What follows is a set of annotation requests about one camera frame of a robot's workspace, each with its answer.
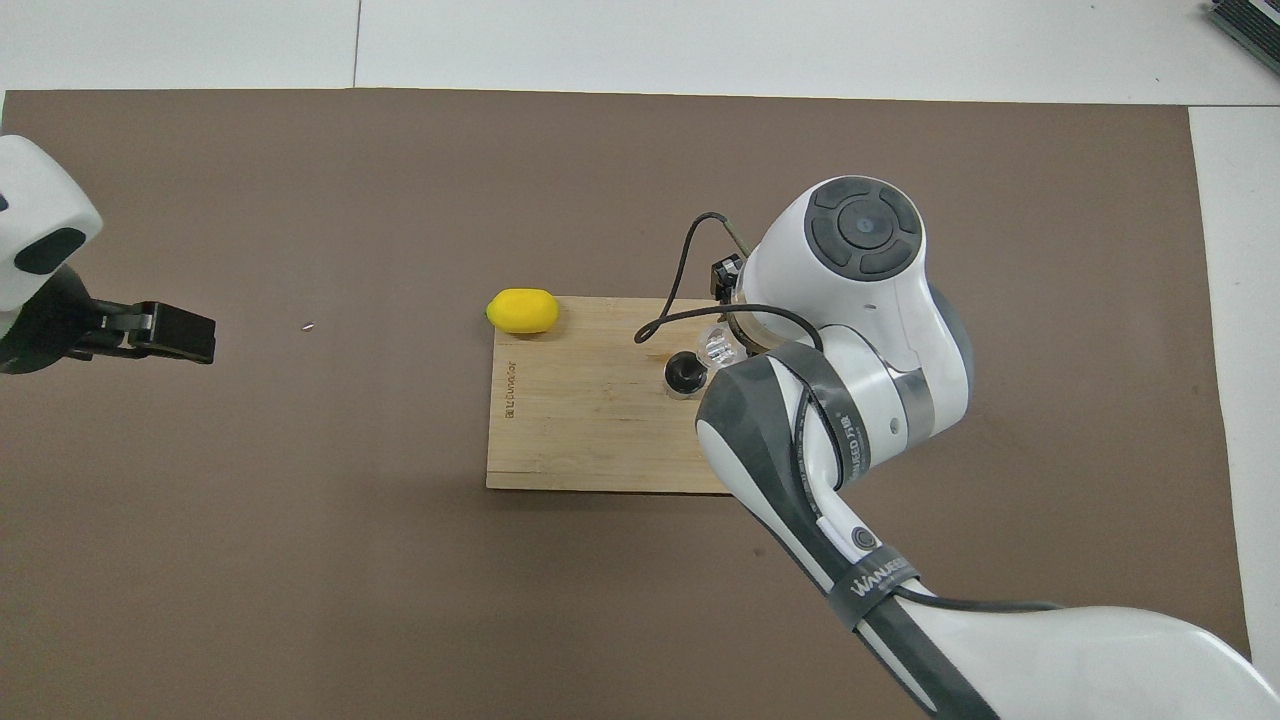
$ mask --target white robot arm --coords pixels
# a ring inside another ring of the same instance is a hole
[[[90,297],[67,260],[101,229],[93,204],[52,158],[0,136],[0,373],[93,355],[212,363],[214,320],[163,302]]]
[[[760,310],[730,315],[755,355],[718,369],[698,413],[719,479],[931,716],[1280,717],[1262,676],[1187,623],[936,597],[836,493],[968,406],[969,341],[925,250],[915,205],[873,178],[818,183],[782,213],[722,306]]]

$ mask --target wooden cutting board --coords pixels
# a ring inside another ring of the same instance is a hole
[[[558,297],[556,327],[494,332],[486,484],[503,489],[724,493],[694,434],[698,400],[673,400],[667,359],[714,318],[636,329],[662,300]],[[710,304],[680,300],[672,311]]]

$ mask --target cable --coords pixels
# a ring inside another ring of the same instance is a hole
[[[680,281],[684,279],[685,277],[685,263],[689,261],[689,249],[694,243],[694,233],[698,231],[698,225],[700,225],[704,220],[710,220],[710,219],[719,220],[721,224],[724,225],[724,229],[728,232],[730,237],[733,238],[733,243],[737,245],[739,250],[741,250],[744,255],[749,255],[746,245],[737,236],[737,229],[733,228],[733,224],[728,222],[728,218],[721,215],[719,213],[703,213],[701,215],[694,218],[694,222],[689,225],[689,232],[685,233],[685,246],[680,251],[680,264],[676,265],[676,279],[672,281],[671,283],[671,292],[667,293],[667,301],[662,306],[662,313],[658,313],[658,316],[655,319],[653,319],[649,323],[645,323],[644,327],[636,331],[635,334],[636,345],[646,342],[649,338],[653,337],[655,332],[658,332],[659,327],[675,320],[698,318],[700,315],[721,315],[724,313],[768,313],[771,315],[778,315],[781,318],[786,318],[787,320],[791,320],[792,323],[800,325],[800,329],[803,329],[805,334],[813,338],[814,348],[822,352],[822,336],[818,334],[818,328],[813,327],[813,323],[810,323],[809,320],[805,320],[800,315],[785,307],[776,307],[773,305],[759,305],[759,304],[727,304],[727,305],[699,307],[696,310],[686,310],[684,313],[676,313],[673,315],[669,314],[671,305],[676,301],[676,292],[680,290]]]
[[[942,610],[963,610],[966,612],[1039,612],[1043,610],[1062,610],[1061,605],[1048,602],[1046,600],[1024,600],[1012,602],[951,600],[948,597],[934,597],[932,594],[919,593],[904,587],[896,588],[893,594],[901,597],[902,600],[910,600],[918,605],[927,605],[929,607],[938,607]]]
[[[685,310],[684,313],[663,313],[658,318],[645,323],[639,331],[636,331],[635,341],[636,345],[648,341],[653,337],[653,333],[658,332],[658,328],[666,325],[667,323],[673,323],[676,320],[687,320],[689,318],[698,318],[701,315],[722,315],[724,313],[768,313],[771,315],[777,315],[780,318],[786,318],[792,323],[800,325],[800,329],[813,340],[813,347],[818,352],[822,352],[822,336],[818,334],[818,328],[813,327],[813,323],[805,320],[800,315],[796,315],[786,307],[774,307],[773,305],[759,305],[755,302],[731,302],[728,305],[708,305],[707,307],[698,307],[695,310]]]
[[[792,448],[791,452],[795,456],[795,471],[796,473],[795,473],[794,482],[797,486],[797,488],[800,489],[800,492],[804,493],[805,501],[809,502],[809,507],[810,507],[810,510],[813,510],[813,514],[814,514],[813,520],[817,523],[818,519],[822,516],[822,509],[818,507],[818,502],[813,498],[813,491],[809,489],[809,473],[805,471],[805,466],[804,466],[804,429],[805,429],[805,418],[808,416],[809,404],[812,401],[813,401],[813,393],[809,392],[809,386],[806,386],[804,382],[801,382],[800,383],[800,398],[796,402],[795,430],[791,433],[791,448]],[[824,418],[823,418],[823,423],[822,424],[824,427],[827,425]],[[831,437],[831,428],[828,427],[826,429],[827,429],[827,436]],[[837,478],[842,478],[844,477],[844,469],[842,469],[841,465],[842,465],[842,462],[840,461],[840,454],[837,452],[836,454],[836,477]]]
[[[736,245],[739,252],[742,254],[742,259],[745,260],[746,258],[750,258],[751,251],[748,250],[746,243],[742,242],[742,238],[737,236],[737,228],[733,227],[733,223],[728,222],[728,218],[721,218],[721,223],[724,225],[724,232],[727,232],[728,236],[733,238],[733,245]]]
[[[694,233],[698,232],[698,225],[703,224],[703,220],[709,220],[712,218],[719,220],[721,224],[724,225],[724,229],[728,231],[728,218],[721,215],[719,213],[703,213],[701,215],[694,218],[694,222],[689,225],[689,232],[685,233],[685,247],[681,249],[680,264],[676,265],[676,279],[671,283],[671,292],[667,293],[667,304],[662,306],[662,313],[658,313],[659,318],[666,318],[667,313],[671,311],[671,304],[676,301],[676,291],[680,290],[680,281],[685,277],[685,263],[689,260],[689,249],[694,245]],[[649,340],[650,337],[653,337],[653,332],[645,336],[644,340]]]

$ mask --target brown mat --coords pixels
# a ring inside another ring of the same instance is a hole
[[[699,211],[758,237],[849,172],[916,200],[978,356],[969,416],[861,515],[940,592],[1247,650],[1183,109],[10,92],[4,120],[102,211],[95,296],[219,347],[0,380],[0,715],[919,716],[733,500],[484,487],[497,290],[660,295]],[[728,249],[699,236],[686,297]]]

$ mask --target white tile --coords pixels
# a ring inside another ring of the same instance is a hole
[[[0,1],[0,87],[349,87],[358,0]]]
[[[1169,0],[364,0],[358,86],[1280,104]]]
[[[1280,108],[1192,108],[1244,614],[1280,687]]]

